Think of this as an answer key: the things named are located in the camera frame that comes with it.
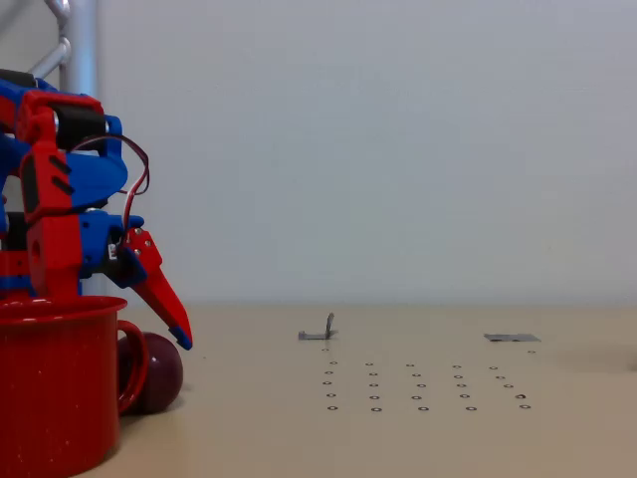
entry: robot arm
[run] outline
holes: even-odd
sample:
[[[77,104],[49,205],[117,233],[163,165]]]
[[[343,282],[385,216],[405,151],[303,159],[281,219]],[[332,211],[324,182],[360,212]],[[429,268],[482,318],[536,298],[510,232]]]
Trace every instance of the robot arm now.
[[[130,216],[123,224],[101,211],[127,180],[119,119],[91,97],[0,70],[0,129],[0,190],[8,175],[20,178],[26,229],[24,250],[3,244],[0,251],[0,301],[25,291],[72,297],[80,279],[104,273],[133,288],[190,349],[187,314],[161,272],[154,241],[141,229],[143,219]],[[91,147],[94,154],[69,152],[96,135],[104,139]],[[7,242],[3,204],[0,213],[0,240]]]

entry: red plastic part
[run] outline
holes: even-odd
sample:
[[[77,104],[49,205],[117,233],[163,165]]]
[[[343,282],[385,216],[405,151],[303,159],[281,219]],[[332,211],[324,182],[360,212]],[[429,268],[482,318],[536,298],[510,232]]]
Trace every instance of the red plastic part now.
[[[31,285],[38,296],[75,297],[82,268],[78,216],[43,217],[27,232]]]
[[[140,392],[148,366],[138,362],[129,395],[118,400],[117,329],[147,357],[139,329],[117,325],[125,304],[111,297],[0,304],[0,476],[69,477],[116,447],[118,408]]]
[[[132,288],[169,328],[181,328],[192,344],[188,314],[161,272],[161,255],[150,233],[143,229],[130,229],[123,247],[137,256],[148,276]]]
[[[27,251],[0,251],[0,278],[28,275],[29,256]],[[0,290],[0,301],[15,301],[19,299],[27,299],[28,297],[29,289],[11,291]]]
[[[24,202],[25,221],[32,224],[43,216],[68,214],[72,208],[71,195],[54,183],[54,178],[61,183],[68,185],[68,175],[57,166],[52,158],[55,158],[58,164],[66,165],[66,155],[58,150],[58,147],[51,142],[37,142],[33,145],[29,153],[25,156],[33,158],[35,167],[35,185],[30,187],[37,189],[38,204],[34,210],[30,211],[27,207],[26,185],[24,181],[29,180],[24,174],[25,159],[20,163],[20,178],[22,185],[22,200]]]
[[[102,104],[95,98],[32,90],[24,94],[18,109],[15,122],[15,134],[18,139],[31,144],[36,141],[55,144],[56,130],[50,104],[85,107],[104,114]]]

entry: small metal piece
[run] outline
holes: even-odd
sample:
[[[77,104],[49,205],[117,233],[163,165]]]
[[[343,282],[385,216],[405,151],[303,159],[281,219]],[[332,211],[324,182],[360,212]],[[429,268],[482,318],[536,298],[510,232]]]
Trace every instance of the small metal piece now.
[[[541,342],[533,334],[485,334],[490,342]]]
[[[338,332],[338,331],[333,331],[331,329],[331,323],[333,321],[334,321],[334,314],[330,313],[327,316],[327,324],[325,325],[325,332],[323,334],[308,334],[306,331],[300,331],[299,340],[300,341],[328,341]]]

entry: mug handle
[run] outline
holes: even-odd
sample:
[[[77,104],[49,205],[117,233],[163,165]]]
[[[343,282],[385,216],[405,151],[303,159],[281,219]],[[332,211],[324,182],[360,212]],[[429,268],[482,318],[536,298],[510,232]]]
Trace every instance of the mug handle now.
[[[142,331],[129,321],[117,321],[117,329],[126,334],[132,353],[130,378],[126,388],[117,398],[119,413],[127,411],[139,397],[148,375],[148,347]]]

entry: white wall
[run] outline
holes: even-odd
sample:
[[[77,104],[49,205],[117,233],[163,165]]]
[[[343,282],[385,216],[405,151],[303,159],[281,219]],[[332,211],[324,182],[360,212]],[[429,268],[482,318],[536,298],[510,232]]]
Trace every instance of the white wall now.
[[[185,299],[637,303],[633,0],[102,10]]]

